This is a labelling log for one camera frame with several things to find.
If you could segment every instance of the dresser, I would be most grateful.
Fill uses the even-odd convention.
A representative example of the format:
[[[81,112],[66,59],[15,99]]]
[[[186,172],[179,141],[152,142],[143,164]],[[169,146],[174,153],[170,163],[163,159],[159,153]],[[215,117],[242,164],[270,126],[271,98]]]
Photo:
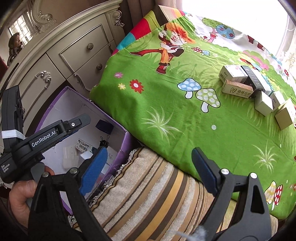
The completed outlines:
[[[15,58],[0,83],[0,104],[3,91],[19,85],[25,135],[29,129],[35,131],[33,123],[39,122],[59,89],[69,85],[89,97],[107,60],[125,37],[118,10],[121,2],[96,5],[37,34]]]

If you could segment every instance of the green bedsheet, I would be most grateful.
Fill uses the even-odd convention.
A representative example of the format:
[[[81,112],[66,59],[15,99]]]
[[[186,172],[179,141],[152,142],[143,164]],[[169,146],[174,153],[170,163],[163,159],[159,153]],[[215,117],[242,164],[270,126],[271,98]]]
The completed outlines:
[[[148,16],[155,18],[152,12]],[[172,43],[180,36],[187,43],[176,47]],[[257,68],[285,100],[296,103],[294,78],[264,47],[229,26],[190,14],[151,29],[113,55],[91,99],[196,178],[194,147],[234,174],[257,173],[271,214],[285,218],[296,202],[295,128],[280,131],[276,111],[265,117],[254,109],[254,99],[222,93],[218,74],[230,64]],[[185,86],[192,91],[182,90]],[[280,199],[274,199],[276,188]]]

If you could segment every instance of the woman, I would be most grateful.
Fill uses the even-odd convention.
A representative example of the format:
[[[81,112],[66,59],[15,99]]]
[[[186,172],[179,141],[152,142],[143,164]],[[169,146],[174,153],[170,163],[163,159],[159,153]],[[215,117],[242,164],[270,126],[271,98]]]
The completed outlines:
[[[7,66],[9,67],[18,53],[22,50],[22,42],[20,41],[20,33],[15,33],[12,35],[8,42],[9,47],[9,57],[7,61]]]

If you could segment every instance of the barcode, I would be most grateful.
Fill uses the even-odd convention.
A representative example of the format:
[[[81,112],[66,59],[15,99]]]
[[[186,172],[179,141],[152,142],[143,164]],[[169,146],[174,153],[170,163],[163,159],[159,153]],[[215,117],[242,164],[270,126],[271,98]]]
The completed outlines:
[[[79,145],[79,147],[80,147],[82,150],[87,151],[87,148],[86,148],[85,146],[83,146],[83,145]]]
[[[222,75],[222,73],[219,74],[220,79],[222,79],[223,81],[225,81],[225,77]]]

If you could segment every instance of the ornate carving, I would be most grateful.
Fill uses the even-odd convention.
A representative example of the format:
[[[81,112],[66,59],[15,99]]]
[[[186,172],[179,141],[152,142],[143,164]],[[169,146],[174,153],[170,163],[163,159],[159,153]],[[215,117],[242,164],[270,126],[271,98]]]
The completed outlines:
[[[39,99],[39,97],[43,94],[43,92],[48,88],[48,86],[50,85],[50,82],[52,80],[50,73],[47,71],[41,71],[38,74],[36,74],[34,76],[34,78],[32,79],[32,81],[30,82],[30,84],[27,86],[27,88],[25,89],[25,91],[23,92],[21,99],[23,98],[23,96],[26,94],[26,92],[28,91],[28,89],[31,87],[31,85],[35,82],[36,79],[38,78],[42,78],[42,80],[46,83],[46,85],[44,86],[43,90],[39,93],[39,95],[37,96],[37,98],[34,100],[34,102],[31,104],[30,108],[28,109],[27,113],[24,115],[24,121],[28,115],[28,113],[30,112],[30,110],[32,109],[32,107],[34,106],[34,104],[37,102],[37,100]]]
[[[96,66],[96,69],[97,70],[101,70],[103,68],[103,65],[102,64],[98,64],[97,66]]]
[[[33,24],[35,24],[40,30],[39,33],[44,32],[49,29],[52,25],[54,25],[57,21],[52,18],[52,14],[46,13],[42,14],[40,11],[42,0],[35,0],[33,8],[32,8],[32,20]]]
[[[88,50],[92,50],[93,47],[94,47],[93,43],[89,43],[89,44],[87,45],[86,48],[87,48]]]
[[[118,17],[116,17],[115,25],[123,28],[124,23],[121,21],[122,12],[120,10],[116,10],[116,12],[118,13]]]

